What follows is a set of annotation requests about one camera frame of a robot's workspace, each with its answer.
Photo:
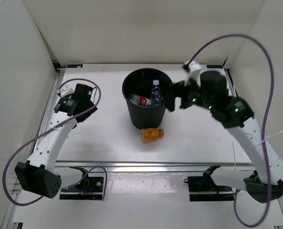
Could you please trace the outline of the blue label water bottle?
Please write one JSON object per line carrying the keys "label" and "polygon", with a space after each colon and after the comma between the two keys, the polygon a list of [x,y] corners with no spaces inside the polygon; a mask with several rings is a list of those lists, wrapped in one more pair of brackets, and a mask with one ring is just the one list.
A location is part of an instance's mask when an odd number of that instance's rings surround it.
{"label": "blue label water bottle", "polygon": [[151,104],[153,106],[160,105],[161,103],[161,88],[160,88],[160,82],[159,80],[153,80],[152,81],[152,89],[151,89],[151,95],[150,100]]}

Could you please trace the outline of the red label water bottle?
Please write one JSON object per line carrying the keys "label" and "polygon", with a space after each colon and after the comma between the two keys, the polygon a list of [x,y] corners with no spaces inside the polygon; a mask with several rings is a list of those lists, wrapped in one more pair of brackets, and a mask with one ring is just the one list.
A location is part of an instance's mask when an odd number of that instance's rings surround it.
{"label": "red label water bottle", "polygon": [[143,96],[136,95],[136,94],[130,94],[128,99],[134,105],[141,106],[141,107],[149,107],[152,104],[150,99],[145,98]]}

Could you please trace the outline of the orange juice bottle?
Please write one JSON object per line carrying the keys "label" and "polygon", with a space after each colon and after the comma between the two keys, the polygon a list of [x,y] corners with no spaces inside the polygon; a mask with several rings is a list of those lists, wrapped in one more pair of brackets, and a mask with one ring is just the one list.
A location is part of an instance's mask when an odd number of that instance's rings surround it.
{"label": "orange juice bottle", "polygon": [[164,137],[164,131],[157,128],[141,129],[141,141],[144,143],[154,142]]}

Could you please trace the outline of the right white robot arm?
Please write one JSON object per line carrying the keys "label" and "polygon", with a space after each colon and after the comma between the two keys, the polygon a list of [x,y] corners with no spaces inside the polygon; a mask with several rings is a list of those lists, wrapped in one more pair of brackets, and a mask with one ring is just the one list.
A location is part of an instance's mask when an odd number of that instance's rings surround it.
{"label": "right white robot arm", "polygon": [[178,97],[181,109],[196,105],[210,111],[237,140],[255,168],[254,171],[240,171],[211,166],[202,176],[188,179],[192,191],[231,187],[246,191],[260,203],[280,198],[283,195],[283,161],[262,139],[253,110],[244,99],[229,95],[226,78],[218,71],[204,71],[195,61],[186,63],[183,68],[188,73],[187,78],[168,86],[163,106],[173,112]]}

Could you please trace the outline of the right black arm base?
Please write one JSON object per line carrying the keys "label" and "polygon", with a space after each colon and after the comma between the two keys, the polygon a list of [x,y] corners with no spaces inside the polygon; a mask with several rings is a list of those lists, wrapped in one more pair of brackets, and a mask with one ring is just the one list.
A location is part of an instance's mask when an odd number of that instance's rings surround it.
{"label": "right black arm base", "polygon": [[212,173],[220,167],[210,166],[201,176],[190,176],[183,180],[188,185],[190,202],[234,201],[232,188],[218,186],[211,178]]}

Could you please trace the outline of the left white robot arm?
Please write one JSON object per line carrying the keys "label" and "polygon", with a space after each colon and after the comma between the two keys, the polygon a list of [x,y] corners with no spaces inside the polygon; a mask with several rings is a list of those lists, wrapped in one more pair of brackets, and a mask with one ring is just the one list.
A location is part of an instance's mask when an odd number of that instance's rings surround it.
{"label": "left white robot arm", "polygon": [[61,187],[61,177],[54,174],[55,162],[70,131],[85,121],[97,107],[91,100],[96,87],[78,83],[61,88],[49,127],[27,161],[15,166],[15,173],[23,190],[53,198]]}

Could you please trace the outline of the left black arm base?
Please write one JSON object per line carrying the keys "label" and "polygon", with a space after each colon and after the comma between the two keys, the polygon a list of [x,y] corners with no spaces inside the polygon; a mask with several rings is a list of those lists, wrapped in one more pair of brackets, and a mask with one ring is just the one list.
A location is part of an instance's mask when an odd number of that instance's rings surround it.
{"label": "left black arm base", "polygon": [[70,187],[64,187],[60,191],[60,200],[103,200],[106,188],[106,178],[93,176],[87,169],[82,167],[70,167],[71,170],[79,171],[81,177],[86,174],[78,184],[70,184]]}

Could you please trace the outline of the black plastic waste bin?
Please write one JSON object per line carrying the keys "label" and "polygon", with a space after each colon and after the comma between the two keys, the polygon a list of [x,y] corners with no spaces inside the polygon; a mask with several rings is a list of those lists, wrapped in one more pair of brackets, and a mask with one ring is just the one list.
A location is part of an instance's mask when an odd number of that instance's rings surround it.
{"label": "black plastic waste bin", "polygon": [[122,94],[136,128],[157,128],[161,124],[166,110],[161,101],[171,83],[166,73],[153,68],[138,69],[126,76]]}

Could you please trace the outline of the aluminium frame rail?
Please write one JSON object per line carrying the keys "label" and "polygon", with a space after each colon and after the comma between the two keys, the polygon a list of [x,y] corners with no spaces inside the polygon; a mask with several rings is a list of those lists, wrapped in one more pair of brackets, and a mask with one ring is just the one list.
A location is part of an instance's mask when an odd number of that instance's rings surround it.
{"label": "aluminium frame rail", "polygon": [[107,172],[112,173],[201,173],[207,170],[210,163],[174,163],[174,162],[109,162],[109,161],[64,161],[58,160],[55,163],[53,172],[59,172],[62,169],[70,167],[82,167],[90,169],[95,166],[102,166]]}

